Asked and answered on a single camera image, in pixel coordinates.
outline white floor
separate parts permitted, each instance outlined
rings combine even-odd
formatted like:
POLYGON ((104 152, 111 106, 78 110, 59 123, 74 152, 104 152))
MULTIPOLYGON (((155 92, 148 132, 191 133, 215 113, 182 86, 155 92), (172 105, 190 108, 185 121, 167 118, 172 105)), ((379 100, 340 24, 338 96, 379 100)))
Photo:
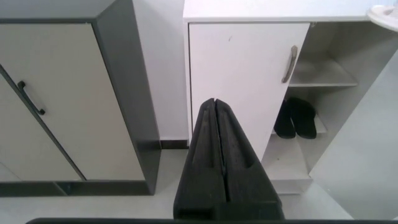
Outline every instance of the white floor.
MULTIPOLYGON (((136 197, 0 198, 1 223, 39 217, 173 218, 173 202, 187 150, 163 150, 157 191, 136 197)), ((280 196, 287 219, 352 219, 319 185, 280 196)))

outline black slipper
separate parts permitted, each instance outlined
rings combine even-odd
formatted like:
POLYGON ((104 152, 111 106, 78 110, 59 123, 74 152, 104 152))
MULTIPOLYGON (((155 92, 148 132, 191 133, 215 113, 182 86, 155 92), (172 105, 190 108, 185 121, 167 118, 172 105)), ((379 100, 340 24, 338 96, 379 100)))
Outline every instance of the black slipper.
POLYGON ((290 120, 291 115, 292 111, 284 100, 274 125, 276 134, 281 138, 291 139, 296 137, 296 132, 294 131, 292 121, 290 120))
POLYGON ((309 102, 296 97, 289 98, 287 104, 292 110, 292 121, 296 133, 301 138, 315 139, 317 137, 313 120, 316 115, 315 108, 309 102))

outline open shelf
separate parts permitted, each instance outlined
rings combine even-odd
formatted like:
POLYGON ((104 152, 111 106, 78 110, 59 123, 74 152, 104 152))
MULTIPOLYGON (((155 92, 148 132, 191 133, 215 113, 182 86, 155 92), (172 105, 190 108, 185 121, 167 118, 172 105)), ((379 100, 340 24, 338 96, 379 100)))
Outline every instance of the open shelf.
POLYGON ((328 131, 318 115, 315 115, 314 122, 317 133, 326 133, 328 131))
POLYGON ((358 82, 327 54, 302 54, 289 87, 356 86, 358 82))
POLYGON ((271 136, 261 164, 270 180, 311 179, 296 139, 271 136))

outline cabinet base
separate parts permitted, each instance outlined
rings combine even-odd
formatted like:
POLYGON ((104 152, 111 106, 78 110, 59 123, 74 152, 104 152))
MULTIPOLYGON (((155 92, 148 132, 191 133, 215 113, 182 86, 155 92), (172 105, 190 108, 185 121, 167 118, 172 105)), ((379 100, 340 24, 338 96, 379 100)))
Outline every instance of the cabinet base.
POLYGON ((153 195, 144 180, 0 183, 0 197, 153 195))

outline cabinet handle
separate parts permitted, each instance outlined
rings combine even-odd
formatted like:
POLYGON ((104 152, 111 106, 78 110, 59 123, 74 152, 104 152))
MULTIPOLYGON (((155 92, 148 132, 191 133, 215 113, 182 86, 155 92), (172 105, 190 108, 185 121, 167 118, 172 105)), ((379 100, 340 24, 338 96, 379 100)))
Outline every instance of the cabinet handle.
POLYGON ((295 63, 296 58, 297 58, 297 51, 298 51, 297 46, 296 46, 296 45, 293 45, 291 51, 292 51, 292 52, 291 52, 291 56, 292 56, 292 57, 291 57, 291 59, 290 59, 289 69, 287 70, 287 73, 286 73, 285 77, 282 79, 282 83, 286 83, 287 80, 289 80, 290 77, 291 77, 292 74, 293 74, 294 63, 295 63))
POLYGON ((25 98, 25 100, 29 104, 29 106, 32 107, 33 110, 36 111, 36 113, 38 113, 40 115, 44 115, 45 111, 43 109, 40 109, 40 110, 37 109, 37 107, 33 104, 32 100, 30 100, 29 96, 26 94, 26 92, 24 90, 26 83, 24 81, 20 81, 17 86, 18 86, 19 91, 21 91, 22 96, 25 98))

